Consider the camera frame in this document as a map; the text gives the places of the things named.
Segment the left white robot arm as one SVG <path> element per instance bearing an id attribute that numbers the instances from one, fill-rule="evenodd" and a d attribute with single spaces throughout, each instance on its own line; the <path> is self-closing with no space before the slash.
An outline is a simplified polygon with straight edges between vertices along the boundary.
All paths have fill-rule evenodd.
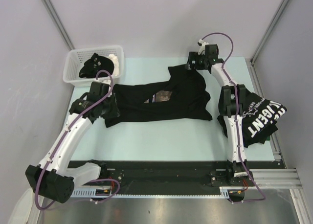
<path id="1" fill-rule="evenodd" d="M 78 187 L 87 183 L 104 184 L 115 183 L 114 196 L 119 192 L 120 183 L 108 176 L 105 162 L 89 160 L 84 165 L 68 169 L 70 159 L 75 152 L 80 140 L 99 117 L 104 119 L 118 116 L 119 110 L 115 95 L 104 96 L 92 102 L 77 99 L 70 109 L 65 127 L 57 137 L 55 143 L 39 162 L 37 166 L 29 165 L 26 169 L 26 178 L 35 194 L 35 204 L 39 204 L 39 196 L 48 198 L 53 202 L 65 203 Z"/>

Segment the black graphic t-shirt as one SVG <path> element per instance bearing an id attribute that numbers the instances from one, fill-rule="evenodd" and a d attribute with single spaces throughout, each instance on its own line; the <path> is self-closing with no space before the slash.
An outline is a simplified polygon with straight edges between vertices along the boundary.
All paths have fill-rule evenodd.
<path id="1" fill-rule="evenodd" d="M 184 65 L 168 68 L 170 79 L 145 85 L 114 85 L 120 115 L 105 120 L 107 128 L 122 122 L 152 122 L 175 119 L 211 121 L 206 110 L 211 99 L 206 82 L 196 70 Z"/>

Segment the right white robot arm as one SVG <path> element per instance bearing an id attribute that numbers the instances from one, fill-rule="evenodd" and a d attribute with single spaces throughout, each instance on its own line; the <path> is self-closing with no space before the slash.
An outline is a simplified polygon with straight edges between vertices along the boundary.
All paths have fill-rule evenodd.
<path id="1" fill-rule="evenodd" d="M 224 68 L 223 59 L 218 54 L 204 54 L 191 51 L 186 68 L 207 70 L 221 87 L 218 111 L 223 118 L 227 131 L 228 149 L 225 182 L 231 186 L 248 186 L 249 176 L 244 149 L 242 120 L 246 88 L 237 84 Z"/>

